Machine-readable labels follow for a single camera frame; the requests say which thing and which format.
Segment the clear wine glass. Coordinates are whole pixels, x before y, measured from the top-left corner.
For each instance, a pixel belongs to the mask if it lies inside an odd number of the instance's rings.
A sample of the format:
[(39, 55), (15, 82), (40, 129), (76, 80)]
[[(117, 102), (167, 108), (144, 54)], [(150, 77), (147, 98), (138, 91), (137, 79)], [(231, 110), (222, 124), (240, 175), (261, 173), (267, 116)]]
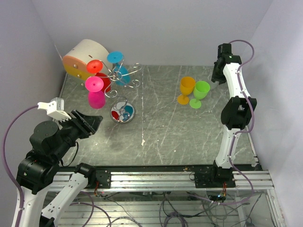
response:
[(208, 83), (210, 85), (210, 90), (215, 89), (219, 85), (218, 81), (212, 82), (212, 75), (211, 74), (208, 76)]

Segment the green wine glass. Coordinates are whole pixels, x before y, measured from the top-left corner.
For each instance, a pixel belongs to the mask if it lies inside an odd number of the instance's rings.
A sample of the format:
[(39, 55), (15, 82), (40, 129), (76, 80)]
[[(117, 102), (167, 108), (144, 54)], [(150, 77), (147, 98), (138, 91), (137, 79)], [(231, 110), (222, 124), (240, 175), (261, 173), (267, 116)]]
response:
[(198, 81), (195, 84), (193, 94), (194, 98), (189, 101), (190, 107), (198, 109), (202, 106), (201, 100), (204, 99), (210, 91), (210, 85), (206, 81)]

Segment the pink wine glass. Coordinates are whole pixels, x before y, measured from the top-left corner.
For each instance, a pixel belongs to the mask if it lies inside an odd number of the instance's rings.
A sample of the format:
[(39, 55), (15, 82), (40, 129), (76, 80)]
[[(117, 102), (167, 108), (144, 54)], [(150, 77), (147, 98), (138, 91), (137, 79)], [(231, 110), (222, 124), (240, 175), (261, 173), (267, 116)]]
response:
[(102, 91), (104, 82), (101, 78), (93, 76), (85, 81), (85, 88), (88, 90), (88, 102), (94, 109), (101, 109), (106, 104), (105, 94)]

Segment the orange wine glass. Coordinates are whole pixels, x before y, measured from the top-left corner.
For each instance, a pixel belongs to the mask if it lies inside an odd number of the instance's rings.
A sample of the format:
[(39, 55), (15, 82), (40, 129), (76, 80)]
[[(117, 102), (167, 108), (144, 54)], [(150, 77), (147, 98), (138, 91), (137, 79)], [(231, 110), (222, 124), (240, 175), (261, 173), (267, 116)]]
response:
[(180, 81), (181, 94), (177, 98), (177, 102), (181, 105), (187, 105), (189, 102), (189, 95), (193, 92), (196, 81), (192, 77), (183, 77)]

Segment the chrome wine glass rack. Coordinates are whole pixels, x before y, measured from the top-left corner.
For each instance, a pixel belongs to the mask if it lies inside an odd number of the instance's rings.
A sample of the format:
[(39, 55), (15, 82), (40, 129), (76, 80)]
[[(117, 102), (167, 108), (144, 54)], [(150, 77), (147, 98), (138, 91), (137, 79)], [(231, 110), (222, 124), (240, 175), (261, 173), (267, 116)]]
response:
[(142, 70), (142, 64), (135, 63), (132, 65), (130, 71), (124, 72), (122, 70), (122, 68), (125, 68), (123, 66), (124, 60), (115, 63), (113, 69), (109, 69), (109, 67), (101, 60), (98, 60), (98, 63), (109, 71), (109, 74), (106, 77), (110, 80), (110, 84), (105, 87), (104, 95), (106, 98), (116, 99), (110, 108), (111, 120), (118, 124), (130, 123), (136, 114), (134, 105), (132, 105), (125, 96), (119, 95), (117, 90), (106, 90), (117, 82), (122, 84), (124, 88), (139, 87), (141, 84), (140, 81), (137, 79), (131, 79), (131, 76)]

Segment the blue wine glass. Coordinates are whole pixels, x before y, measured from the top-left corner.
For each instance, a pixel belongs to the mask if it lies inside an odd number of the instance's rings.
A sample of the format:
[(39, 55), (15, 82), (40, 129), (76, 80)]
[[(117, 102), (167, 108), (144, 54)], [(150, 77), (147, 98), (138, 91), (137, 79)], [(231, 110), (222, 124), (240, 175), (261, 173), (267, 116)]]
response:
[(110, 74), (110, 78), (114, 79), (119, 86), (126, 86), (130, 82), (129, 72), (125, 66), (122, 65), (124, 56), (119, 51), (111, 52), (107, 56), (107, 61), (114, 64), (114, 68)]

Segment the red wine glass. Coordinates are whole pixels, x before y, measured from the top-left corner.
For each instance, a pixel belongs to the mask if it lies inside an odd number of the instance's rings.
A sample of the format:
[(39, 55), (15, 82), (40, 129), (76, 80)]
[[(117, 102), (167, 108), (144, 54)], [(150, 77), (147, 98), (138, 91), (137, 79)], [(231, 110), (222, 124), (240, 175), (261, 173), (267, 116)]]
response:
[(93, 76), (99, 77), (104, 82), (104, 87), (102, 89), (103, 92), (110, 90), (110, 79), (108, 75), (101, 73), (101, 70), (103, 69), (103, 63), (100, 60), (91, 60), (87, 64), (87, 71)]

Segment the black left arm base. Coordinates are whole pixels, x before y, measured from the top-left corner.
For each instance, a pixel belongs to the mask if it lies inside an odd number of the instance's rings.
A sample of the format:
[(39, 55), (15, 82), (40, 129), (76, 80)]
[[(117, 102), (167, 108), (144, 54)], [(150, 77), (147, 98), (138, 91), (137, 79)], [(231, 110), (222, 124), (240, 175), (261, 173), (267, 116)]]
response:
[(111, 187), (111, 173), (106, 169), (96, 169), (88, 178), (88, 189), (109, 189)]

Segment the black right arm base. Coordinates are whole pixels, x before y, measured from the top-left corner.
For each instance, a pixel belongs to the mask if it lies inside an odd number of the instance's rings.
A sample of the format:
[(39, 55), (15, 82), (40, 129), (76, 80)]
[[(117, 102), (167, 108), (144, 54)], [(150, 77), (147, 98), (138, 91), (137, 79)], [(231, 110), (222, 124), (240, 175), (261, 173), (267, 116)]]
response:
[(198, 171), (194, 172), (194, 182), (196, 188), (234, 188), (236, 186), (233, 180), (233, 169), (223, 169), (212, 166), (202, 166)]

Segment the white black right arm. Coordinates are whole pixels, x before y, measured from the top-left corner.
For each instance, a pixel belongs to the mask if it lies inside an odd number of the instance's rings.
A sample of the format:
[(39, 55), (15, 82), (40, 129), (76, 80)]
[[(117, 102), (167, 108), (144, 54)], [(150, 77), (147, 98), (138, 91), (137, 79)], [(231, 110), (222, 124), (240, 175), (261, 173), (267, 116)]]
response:
[(209, 175), (209, 183), (221, 186), (233, 172), (234, 153), (240, 135), (246, 126), (254, 120), (253, 114), (257, 100), (252, 98), (246, 88), (241, 57), (232, 54), (232, 44), (218, 46), (217, 60), (211, 77), (213, 83), (227, 83), (230, 99), (221, 112), (223, 139), (219, 153), (214, 161), (214, 172)]

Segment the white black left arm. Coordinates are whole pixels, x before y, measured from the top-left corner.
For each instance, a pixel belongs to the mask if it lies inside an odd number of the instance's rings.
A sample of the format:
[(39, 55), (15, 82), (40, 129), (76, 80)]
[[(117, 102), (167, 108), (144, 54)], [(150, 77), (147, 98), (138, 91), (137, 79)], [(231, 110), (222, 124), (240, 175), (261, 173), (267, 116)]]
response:
[(46, 194), (59, 172), (59, 163), (78, 139), (95, 134), (102, 116), (88, 116), (73, 110), (68, 119), (55, 123), (39, 123), (29, 141), (32, 150), (18, 166), (18, 201), (14, 227), (55, 227), (73, 199), (84, 189), (96, 184), (96, 169), (88, 164), (77, 165), (68, 183), (55, 199), (43, 208)]

